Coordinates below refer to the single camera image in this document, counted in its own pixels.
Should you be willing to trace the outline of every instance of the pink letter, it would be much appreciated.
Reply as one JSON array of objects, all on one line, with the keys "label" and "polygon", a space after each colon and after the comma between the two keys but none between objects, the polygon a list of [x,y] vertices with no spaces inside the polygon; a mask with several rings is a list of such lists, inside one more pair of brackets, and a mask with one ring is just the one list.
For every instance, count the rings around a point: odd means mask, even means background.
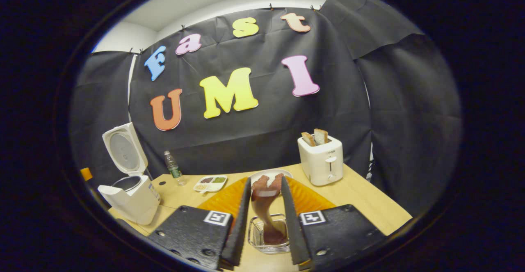
[{"label": "pink letter", "polygon": [[306,62],[308,58],[304,55],[294,55],[293,57],[286,57],[281,61],[290,69],[292,79],[294,80],[295,88],[292,91],[294,96],[306,96],[319,91],[319,85],[312,82],[312,78],[306,69]]},{"label": "pink letter", "polygon": [[175,50],[177,55],[184,55],[187,52],[194,52],[201,48],[201,35],[191,34],[188,35],[179,42],[180,46]]}]

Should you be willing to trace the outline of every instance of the water bottle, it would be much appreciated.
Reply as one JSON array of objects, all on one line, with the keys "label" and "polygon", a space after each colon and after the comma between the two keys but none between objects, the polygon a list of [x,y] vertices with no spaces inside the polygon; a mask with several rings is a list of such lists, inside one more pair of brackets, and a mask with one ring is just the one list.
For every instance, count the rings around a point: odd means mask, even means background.
[{"label": "water bottle", "polygon": [[186,180],[182,176],[182,173],[178,170],[178,164],[169,151],[164,151],[164,161],[166,162],[169,173],[171,173],[173,178],[177,180],[177,184],[179,186],[184,186],[186,184]]}]

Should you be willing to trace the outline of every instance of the foam letter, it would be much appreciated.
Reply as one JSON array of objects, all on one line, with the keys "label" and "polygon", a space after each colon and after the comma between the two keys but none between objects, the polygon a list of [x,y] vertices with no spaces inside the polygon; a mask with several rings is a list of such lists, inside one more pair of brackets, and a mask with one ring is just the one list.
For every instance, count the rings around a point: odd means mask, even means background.
[{"label": "foam letter", "polygon": [[319,91],[319,85],[312,82],[312,78],[306,69],[306,62],[308,58],[304,55],[294,55],[287,57],[281,61],[290,69],[290,74],[294,80],[295,88],[292,91],[294,96],[306,96]]},{"label": "foam letter", "polygon": [[239,18],[233,22],[233,35],[237,38],[244,36],[250,36],[259,31],[259,26],[255,24],[257,22],[255,18]]},{"label": "foam letter", "polygon": [[175,50],[177,55],[184,55],[187,52],[194,52],[201,48],[201,35],[200,34],[191,34],[182,38],[178,44],[178,48]]},{"label": "foam letter", "polygon": [[149,57],[146,60],[146,63],[144,63],[144,66],[147,66],[150,69],[151,72],[151,81],[155,81],[157,77],[163,72],[164,65],[161,65],[160,63],[164,63],[165,57],[161,53],[166,50],[165,46],[159,47],[151,57]]},{"label": "foam letter", "polygon": [[182,113],[180,112],[180,99],[179,96],[182,93],[182,89],[173,89],[167,94],[167,97],[171,99],[171,109],[173,116],[170,120],[164,118],[164,111],[162,108],[162,102],[164,96],[157,96],[151,100],[150,105],[153,107],[153,122],[159,130],[173,130],[180,123]]},{"label": "foam letter", "polygon": [[206,98],[206,112],[204,118],[217,117],[221,114],[221,109],[215,105],[215,100],[219,103],[221,108],[229,113],[231,102],[235,96],[235,104],[233,109],[235,111],[247,110],[255,108],[259,102],[253,98],[251,93],[250,68],[239,68],[231,72],[228,85],[225,87],[217,76],[210,76],[201,80],[201,87],[204,87],[204,96]]},{"label": "foam letter", "polygon": [[293,12],[281,16],[281,20],[286,20],[290,28],[297,32],[308,32],[310,31],[309,25],[303,25],[301,21],[304,21],[304,16],[297,16]]}]

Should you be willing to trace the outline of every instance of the white toaster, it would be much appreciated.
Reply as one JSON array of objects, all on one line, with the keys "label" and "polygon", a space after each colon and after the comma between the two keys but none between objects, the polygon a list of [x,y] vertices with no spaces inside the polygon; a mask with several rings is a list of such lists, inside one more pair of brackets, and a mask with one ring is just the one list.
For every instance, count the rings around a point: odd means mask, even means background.
[{"label": "white toaster", "polygon": [[312,147],[297,139],[302,170],[310,183],[323,186],[343,178],[343,144],[328,136],[328,143]]}]

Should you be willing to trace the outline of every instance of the table surface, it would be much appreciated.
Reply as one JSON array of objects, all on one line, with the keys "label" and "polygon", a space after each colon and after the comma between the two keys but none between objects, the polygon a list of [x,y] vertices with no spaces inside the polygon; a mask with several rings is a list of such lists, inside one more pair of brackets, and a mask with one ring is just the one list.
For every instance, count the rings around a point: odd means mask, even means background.
[{"label": "table surface", "polygon": [[[370,222],[372,222],[382,233],[390,235],[399,227],[405,224],[412,218],[410,214],[399,206],[395,201],[386,196],[383,192],[362,178],[358,173],[353,171],[347,165],[343,166],[343,178],[335,183],[325,186],[313,186],[308,181],[302,170],[300,164],[279,167],[289,171],[295,180],[313,189],[336,206],[352,204],[354,205]],[[223,189],[232,183],[242,179],[243,177],[257,173],[258,171],[250,171],[247,173],[227,174]],[[123,218],[116,210],[110,208],[110,214],[115,218],[122,218],[128,222],[133,228],[148,236],[154,231],[165,219],[167,219],[179,206],[187,205],[197,207],[215,193],[200,194],[193,190],[195,183],[199,181],[204,175],[185,175],[187,180],[185,186],[177,186],[176,180],[169,174],[164,174],[153,180],[153,186],[161,195],[161,202],[157,212],[148,225],[139,225]],[[279,196],[270,206],[270,214],[284,214],[285,207],[283,204],[282,195]],[[251,208],[248,209],[248,220],[253,218],[255,212]],[[267,255],[256,250],[248,243],[248,231],[246,231],[246,238],[244,239],[244,247],[242,249],[242,257],[240,265],[235,267],[237,272],[291,272],[298,271],[297,265],[292,264],[290,253]]]}]

